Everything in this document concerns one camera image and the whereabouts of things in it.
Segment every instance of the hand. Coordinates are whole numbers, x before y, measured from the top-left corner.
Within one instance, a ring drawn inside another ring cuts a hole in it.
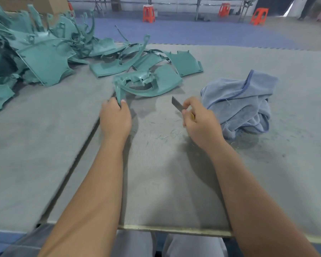
[[[196,97],[185,100],[183,107],[183,126],[187,127],[189,136],[207,154],[226,143],[213,111],[207,110]],[[195,120],[192,119],[191,113],[195,116]]]
[[[132,118],[125,100],[121,100],[121,108],[115,97],[102,104],[100,126],[104,139],[114,139],[124,147],[132,128]]]

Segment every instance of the gray mat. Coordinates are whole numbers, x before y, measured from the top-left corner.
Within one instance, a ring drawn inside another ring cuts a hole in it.
[[[52,87],[25,86],[0,111],[0,230],[30,231],[112,95],[89,66]]]
[[[251,69],[279,78],[270,98],[269,133],[240,136],[232,146],[284,211],[307,234],[321,236],[321,52],[246,47],[149,45],[190,50],[204,73],[184,77],[165,95],[130,100],[133,130],[124,152],[120,224],[229,230],[218,182],[207,156],[188,139],[180,102],[209,81],[245,79]],[[80,160],[49,222],[56,222],[86,175],[99,146]]]

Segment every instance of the forearm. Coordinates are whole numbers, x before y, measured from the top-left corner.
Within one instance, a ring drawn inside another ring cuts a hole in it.
[[[319,256],[227,144],[210,157],[233,233],[247,256]]]
[[[104,140],[38,257],[109,256],[120,217],[123,146]]]

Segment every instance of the left hand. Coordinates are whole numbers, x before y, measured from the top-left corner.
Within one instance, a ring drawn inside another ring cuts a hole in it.
[[[121,108],[115,97],[103,102],[100,126],[105,140],[114,139],[124,146],[132,128],[132,117],[126,101],[121,100]]]

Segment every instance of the blue towel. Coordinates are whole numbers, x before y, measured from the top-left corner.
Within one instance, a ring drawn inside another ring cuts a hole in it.
[[[266,133],[271,117],[268,98],[277,77],[251,70],[246,81],[220,78],[201,90],[202,103],[219,119],[225,139],[234,139],[244,130]]]

